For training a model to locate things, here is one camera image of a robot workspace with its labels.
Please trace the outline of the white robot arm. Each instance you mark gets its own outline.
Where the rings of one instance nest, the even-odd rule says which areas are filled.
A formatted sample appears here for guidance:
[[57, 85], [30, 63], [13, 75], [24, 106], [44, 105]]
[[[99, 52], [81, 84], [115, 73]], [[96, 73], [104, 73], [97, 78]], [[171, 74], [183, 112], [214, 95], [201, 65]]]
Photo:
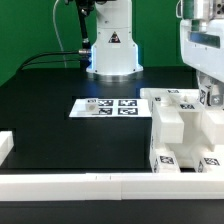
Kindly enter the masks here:
[[224, 0], [179, 0], [183, 62], [196, 70], [199, 102], [224, 109]]

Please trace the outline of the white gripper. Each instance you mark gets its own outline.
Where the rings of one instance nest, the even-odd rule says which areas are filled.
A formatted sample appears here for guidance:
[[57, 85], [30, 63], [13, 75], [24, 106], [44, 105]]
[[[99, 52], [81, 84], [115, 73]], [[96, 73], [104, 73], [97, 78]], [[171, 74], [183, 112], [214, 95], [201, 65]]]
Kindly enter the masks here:
[[199, 70], [196, 72], [198, 87], [211, 89], [211, 105], [223, 106], [224, 84], [213, 84], [211, 77], [224, 82], [224, 19], [211, 20], [205, 32], [193, 32], [191, 28], [189, 20], [180, 22], [183, 62]]

